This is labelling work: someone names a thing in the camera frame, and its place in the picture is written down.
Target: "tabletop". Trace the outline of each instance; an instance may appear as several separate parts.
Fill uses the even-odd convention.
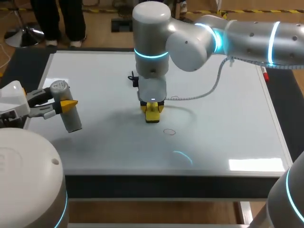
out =
[[[170,62],[168,95],[185,97],[207,91],[223,58],[211,57],[194,73],[182,72]],[[82,181],[97,187],[97,180],[115,180],[112,187],[123,186],[116,193],[109,192],[111,185],[102,193],[90,188],[89,196],[81,188],[72,193],[76,198],[263,198],[292,164],[293,155],[268,93],[271,88],[267,89],[254,65],[227,64],[214,93],[196,101],[167,101],[161,121],[147,124],[136,89],[127,79],[135,70],[133,52],[61,51],[47,60],[40,86],[66,80],[79,101],[83,129],[66,133],[60,116],[32,119],[28,129],[46,137],[58,150],[68,191]],[[166,134],[165,129],[175,134]],[[133,187],[125,186],[130,182]],[[181,183],[188,186],[170,192]],[[251,188],[257,184],[264,191],[254,194]],[[154,185],[159,189],[148,190]],[[130,194],[140,186],[148,191]]]

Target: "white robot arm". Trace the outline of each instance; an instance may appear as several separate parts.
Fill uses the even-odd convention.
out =
[[[188,24],[173,19],[165,4],[149,1],[134,8],[133,31],[139,99],[149,103],[166,99],[169,55],[188,72],[202,67],[212,54],[272,68],[304,65],[302,24],[228,21],[212,15]]]
[[[44,104],[50,99],[55,102]],[[55,81],[48,88],[27,94],[19,81],[13,81],[0,89],[0,128],[18,127],[22,119],[27,117],[48,119],[60,114],[66,130],[74,132],[82,128],[77,103],[65,81]]]

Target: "floor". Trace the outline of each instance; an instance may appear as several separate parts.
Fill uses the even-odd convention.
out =
[[[17,0],[19,6],[30,8],[29,0]],[[188,10],[215,10],[214,0],[187,0]],[[8,7],[1,3],[0,8]],[[223,0],[223,10],[292,10],[304,9],[302,0]],[[25,21],[35,21],[32,12],[22,12]],[[200,15],[187,15],[195,19]],[[132,33],[111,33],[111,18],[115,14],[85,13],[88,37],[84,47],[115,47],[131,48]],[[292,13],[231,13],[228,19],[253,21],[285,21],[304,22],[304,14]],[[8,28],[17,25],[13,13],[0,11],[0,37]],[[14,48],[0,42],[3,48],[12,56]],[[66,46],[64,39],[61,46]],[[0,50],[0,66],[8,57]],[[304,94],[304,71],[294,71],[297,82]],[[251,202],[252,213],[255,216],[264,202]],[[73,223],[204,223],[204,224],[237,224],[239,217],[236,204],[233,202],[146,202],[146,201],[71,201],[70,222]]]

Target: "gray cylinder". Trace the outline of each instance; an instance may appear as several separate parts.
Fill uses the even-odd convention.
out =
[[[275,228],[304,227],[304,153],[273,186],[267,213]]]
[[[278,24],[272,58],[277,64],[304,65],[303,24]]]
[[[273,23],[232,21],[223,37],[227,56],[268,62],[269,39]]]
[[[170,9],[160,2],[144,2],[133,10],[136,70],[145,78],[156,78],[168,72],[166,31],[170,20]]]
[[[302,65],[303,29],[302,24],[231,21],[224,32],[224,52],[258,62]]]
[[[55,102],[73,100],[70,88],[65,81],[53,82],[50,86],[50,91]],[[71,133],[82,129],[81,121],[76,107],[72,108],[66,113],[61,113],[60,115],[67,132]]]

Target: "person's legs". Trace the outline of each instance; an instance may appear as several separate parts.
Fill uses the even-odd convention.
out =
[[[72,42],[81,42],[86,37],[82,0],[59,0],[59,4],[65,21],[67,37]]]
[[[36,20],[46,40],[60,39],[59,13],[55,0],[30,0]]]
[[[186,2],[186,0],[181,0],[180,3],[181,3],[180,4],[180,10],[181,10],[180,13],[181,14],[186,14],[187,11],[188,11],[187,10],[187,2]]]

